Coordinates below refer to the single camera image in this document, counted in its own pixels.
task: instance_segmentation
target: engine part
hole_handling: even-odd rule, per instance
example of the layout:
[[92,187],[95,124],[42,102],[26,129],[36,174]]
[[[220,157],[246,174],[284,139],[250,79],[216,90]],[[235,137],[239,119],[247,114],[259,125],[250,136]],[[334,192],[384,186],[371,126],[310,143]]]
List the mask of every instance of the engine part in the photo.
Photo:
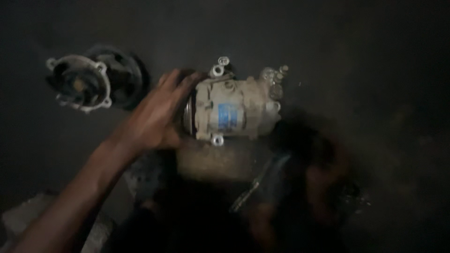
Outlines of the engine part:
[[47,60],[47,82],[59,104],[89,113],[111,106],[132,109],[145,95],[148,80],[140,61],[110,46],[95,46],[83,55]]
[[223,145],[227,136],[255,139],[269,134],[281,118],[278,100],[283,97],[281,81],[288,67],[282,66],[282,72],[265,68],[259,80],[253,77],[235,80],[234,74],[225,70],[230,60],[220,57],[218,62],[211,69],[210,78],[196,86],[195,94],[186,104],[185,130],[215,146]]

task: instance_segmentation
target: bolt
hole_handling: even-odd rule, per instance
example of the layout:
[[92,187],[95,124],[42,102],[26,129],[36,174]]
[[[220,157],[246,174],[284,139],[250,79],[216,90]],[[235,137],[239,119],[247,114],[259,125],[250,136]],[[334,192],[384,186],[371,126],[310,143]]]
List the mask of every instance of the bolt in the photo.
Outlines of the bolt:
[[230,63],[230,59],[226,56],[219,57],[217,60],[220,66],[226,66]]

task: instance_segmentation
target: concrete floor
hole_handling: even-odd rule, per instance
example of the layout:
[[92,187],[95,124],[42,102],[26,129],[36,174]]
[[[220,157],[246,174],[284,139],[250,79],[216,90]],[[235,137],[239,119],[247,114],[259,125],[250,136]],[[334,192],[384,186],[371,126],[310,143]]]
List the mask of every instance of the concrete floor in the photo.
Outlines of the concrete floor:
[[[159,76],[227,55],[240,78],[290,66],[283,115],[332,119],[372,206],[342,236],[353,252],[448,248],[449,4],[429,1],[3,1],[0,211],[60,190],[126,115],[54,101],[45,60],[102,42]],[[131,207],[119,184],[105,210]]]

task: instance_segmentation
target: dirty metal part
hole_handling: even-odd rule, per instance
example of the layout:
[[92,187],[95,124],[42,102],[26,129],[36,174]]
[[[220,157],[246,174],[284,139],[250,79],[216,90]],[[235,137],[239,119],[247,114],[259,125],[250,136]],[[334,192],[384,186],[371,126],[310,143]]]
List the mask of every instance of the dirty metal part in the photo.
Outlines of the dirty metal part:
[[60,92],[56,95],[60,105],[71,105],[86,113],[111,106],[111,85],[103,62],[81,55],[68,55],[60,59],[50,58],[46,65],[53,72],[51,85]]
[[[198,181],[252,182],[273,152],[264,140],[230,138],[221,147],[187,138],[176,151],[177,171]],[[234,201],[236,192],[230,197]]]
[[285,154],[280,157],[275,156],[272,159],[268,160],[264,165],[262,171],[259,173],[257,177],[252,182],[250,189],[244,191],[231,205],[229,208],[229,212],[237,212],[240,208],[246,203],[248,198],[258,189],[263,178],[267,175],[267,172],[271,168],[280,169],[282,168],[286,162],[291,158],[290,154]]
[[223,69],[214,65],[210,78],[196,86],[184,109],[185,130],[198,140],[212,140],[217,134],[250,139],[269,134],[280,120],[278,100],[283,97],[281,82],[288,67],[280,67],[283,73],[265,68],[259,80],[235,80]]
[[131,55],[98,45],[83,55],[68,55],[46,62],[52,75],[47,82],[58,92],[59,104],[89,113],[98,108],[131,109],[147,88],[145,70]]

